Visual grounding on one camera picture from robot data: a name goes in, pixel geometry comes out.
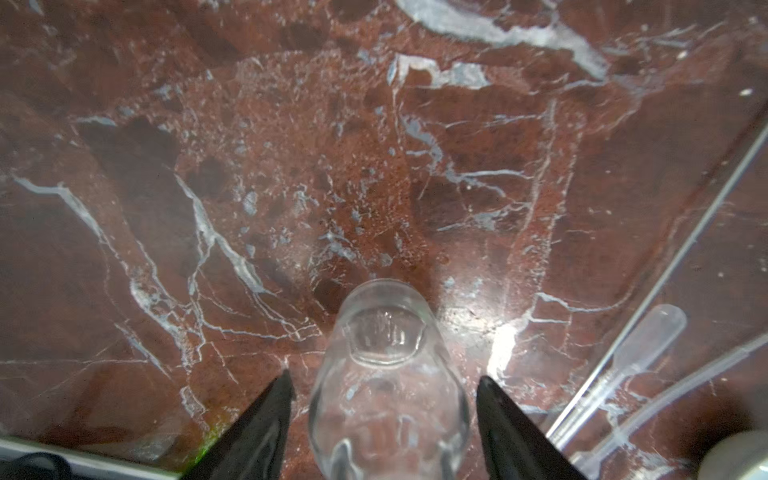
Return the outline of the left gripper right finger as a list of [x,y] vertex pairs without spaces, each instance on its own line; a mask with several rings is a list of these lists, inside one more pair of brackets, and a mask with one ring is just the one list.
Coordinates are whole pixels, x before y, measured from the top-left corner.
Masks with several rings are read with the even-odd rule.
[[494,480],[585,480],[489,376],[480,378],[476,411],[485,467]]

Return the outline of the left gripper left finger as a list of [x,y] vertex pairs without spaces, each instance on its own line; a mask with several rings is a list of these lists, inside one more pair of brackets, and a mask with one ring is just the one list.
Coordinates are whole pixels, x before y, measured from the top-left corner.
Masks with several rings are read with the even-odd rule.
[[182,477],[222,480],[279,478],[293,399],[292,379],[285,370]]

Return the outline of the small clear glass beaker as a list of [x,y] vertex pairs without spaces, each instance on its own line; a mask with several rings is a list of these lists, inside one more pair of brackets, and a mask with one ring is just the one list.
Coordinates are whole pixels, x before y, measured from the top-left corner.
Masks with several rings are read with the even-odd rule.
[[410,285],[376,279],[339,309],[309,406],[327,479],[453,479],[470,438],[467,395],[437,321]]

